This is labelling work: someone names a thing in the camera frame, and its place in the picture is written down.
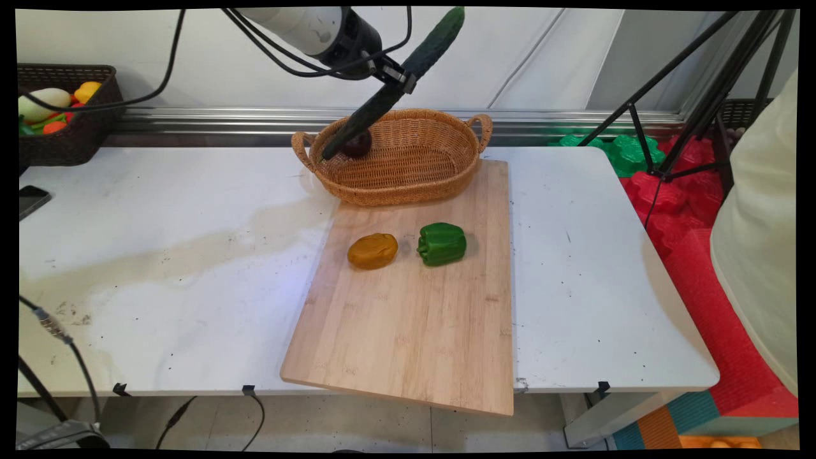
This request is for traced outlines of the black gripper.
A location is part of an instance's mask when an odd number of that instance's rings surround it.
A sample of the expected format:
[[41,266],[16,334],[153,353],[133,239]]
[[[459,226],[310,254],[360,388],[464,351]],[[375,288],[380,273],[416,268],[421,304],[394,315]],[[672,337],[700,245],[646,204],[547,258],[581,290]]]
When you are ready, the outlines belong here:
[[417,78],[389,56],[371,55],[383,49],[379,33],[350,8],[341,8],[339,28],[334,41],[319,54],[319,61],[344,80],[375,78],[387,86],[395,87],[405,95],[411,95]]

